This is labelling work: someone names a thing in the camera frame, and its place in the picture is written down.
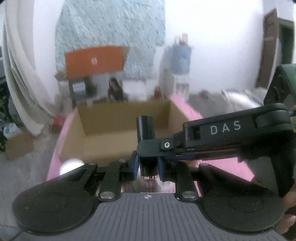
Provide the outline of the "right hand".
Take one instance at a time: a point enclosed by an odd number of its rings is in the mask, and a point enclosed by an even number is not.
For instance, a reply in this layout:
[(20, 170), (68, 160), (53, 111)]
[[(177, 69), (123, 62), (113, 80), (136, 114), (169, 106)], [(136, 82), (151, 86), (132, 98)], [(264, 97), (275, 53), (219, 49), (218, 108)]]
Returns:
[[(295, 190), (290, 190), (283, 197), (283, 204), (285, 209), (289, 209), (295, 206)], [(289, 228), (295, 224), (295, 215), (293, 214), (284, 214), (283, 218), (280, 221), (280, 224), (277, 227), (278, 233), (281, 235), (288, 232)]]

